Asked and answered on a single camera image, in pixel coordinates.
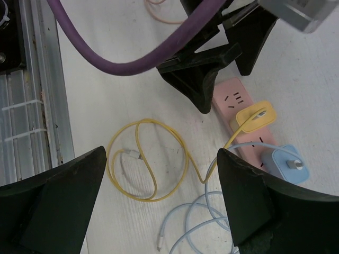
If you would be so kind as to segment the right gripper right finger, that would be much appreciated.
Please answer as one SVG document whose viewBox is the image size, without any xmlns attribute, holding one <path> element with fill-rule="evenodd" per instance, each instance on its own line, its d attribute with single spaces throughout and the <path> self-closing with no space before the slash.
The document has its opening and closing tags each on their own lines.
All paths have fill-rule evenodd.
<svg viewBox="0 0 339 254">
<path fill-rule="evenodd" d="M 272 176 L 226 149 L 218 174 L 240 253 L 338 253 L 338 197 Z"/>
</svg>

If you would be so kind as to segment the blue charger plug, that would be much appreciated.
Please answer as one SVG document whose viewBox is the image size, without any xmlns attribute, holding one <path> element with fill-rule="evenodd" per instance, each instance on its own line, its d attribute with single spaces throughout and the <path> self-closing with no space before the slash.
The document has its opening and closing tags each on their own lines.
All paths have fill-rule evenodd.
<svg viewBox="0 0 339 254">
<path fill-rule="evenodd" d="M 266 171 L 292 184 L 300 184 L 308 180 L 309 170 L 301 160 L 281 149 L 269 148 L 262 152 L 261 161 Z"/>
</svg>

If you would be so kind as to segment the yellow charger plug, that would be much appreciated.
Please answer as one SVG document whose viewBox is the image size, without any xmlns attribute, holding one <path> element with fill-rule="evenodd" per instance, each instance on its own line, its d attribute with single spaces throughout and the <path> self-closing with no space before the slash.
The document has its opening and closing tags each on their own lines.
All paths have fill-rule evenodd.
<svg viewBox="0 0 339 254">
<path fill-rule="evenodd" d="M 230 121 L 230 127 L 235 132 L 253 115 L 243 128 L 243 133 L 251 133 L 276 121 L 276 111 L 269 101 L 260 101 L 239 111 Z"/>
</svg>

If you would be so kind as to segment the pink power strip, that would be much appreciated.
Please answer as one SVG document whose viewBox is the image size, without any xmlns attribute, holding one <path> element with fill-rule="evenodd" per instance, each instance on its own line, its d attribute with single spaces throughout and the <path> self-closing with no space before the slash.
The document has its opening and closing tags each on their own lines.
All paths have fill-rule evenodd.
<svg viewBox="0 0 339 254">
<path fill-rule="evenodd" d="M 232 78 L 216 85 L 214 88 L 212 102 L 229 134 L 233 135 L 234 133 L 237 133 L 233 143 L 251 143 L 250 145 L 236 148 L 234 151 L 236 151 L 246 162 L 261 170 L 265 170 L 261 161 L 261 153 L 267 148 L 255 145 L 254 143 L 259 142 L 272 145 L 278 144 L 269 130 L 268 125 L 248 134 L 243 133 L 242 128 L 251 121 L 253 115 L 248 118 L 248 120 L 245 121 L 235 132 L 231 129 L 229 124 L 229 121 L 239 111 L 255 104 L 240 80 L 238 78 Z"/>
</svg>

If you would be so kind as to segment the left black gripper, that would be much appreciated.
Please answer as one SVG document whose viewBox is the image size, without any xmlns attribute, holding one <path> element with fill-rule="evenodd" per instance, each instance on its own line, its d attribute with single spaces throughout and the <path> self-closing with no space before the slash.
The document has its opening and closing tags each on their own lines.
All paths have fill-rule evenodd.
<svg viewBox="0 0 339 254">
<path fill-rule="evenodd" d="M 202 113 L 211 111 L 213 91 L 218 72 L 236 59 L 242 76 L 251 74 L 259 54 L 278 17 L 250 1 L 244 7 L 223 15 L 231 5 L 226 1 L 213 18 L 179 52 L 169 58 L 169 64 L 157 67 L 161 77 L 185 95 Z M 217 35 L 222 25 L 228 43 L 196 53 Z"/>
</svg>

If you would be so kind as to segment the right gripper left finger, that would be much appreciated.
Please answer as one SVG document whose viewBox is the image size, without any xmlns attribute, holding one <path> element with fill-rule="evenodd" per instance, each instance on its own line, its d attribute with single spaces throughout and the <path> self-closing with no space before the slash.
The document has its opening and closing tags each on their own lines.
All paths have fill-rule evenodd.
<svg viewBox="0 0 339 254">
<path fill-rule="evenodd" d="M 1 253 L 80 253 L 106 165 L 97 147 L 1 187 Z"/>
</svg>

